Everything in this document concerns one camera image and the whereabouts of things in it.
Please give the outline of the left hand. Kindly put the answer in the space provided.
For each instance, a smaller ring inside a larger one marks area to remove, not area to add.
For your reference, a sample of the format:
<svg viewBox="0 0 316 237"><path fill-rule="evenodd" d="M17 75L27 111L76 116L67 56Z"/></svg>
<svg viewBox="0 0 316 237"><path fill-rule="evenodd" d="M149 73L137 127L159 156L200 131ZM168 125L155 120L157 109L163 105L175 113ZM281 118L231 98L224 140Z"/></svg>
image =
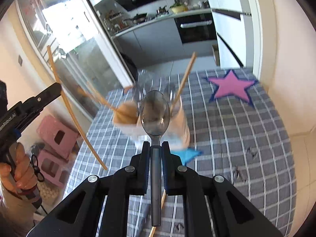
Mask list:
<svg viewBox="0 0 316 237"><path fill-rule="evenodd" d="M8 164L1 163L1 182L5 189L17 194L17 189L32 189L37 184L37 177L30 165L29 157L21 143L17 143L16 148L16 169L14 172L15 183L9 179L11 176L11 167Z"/></svg>

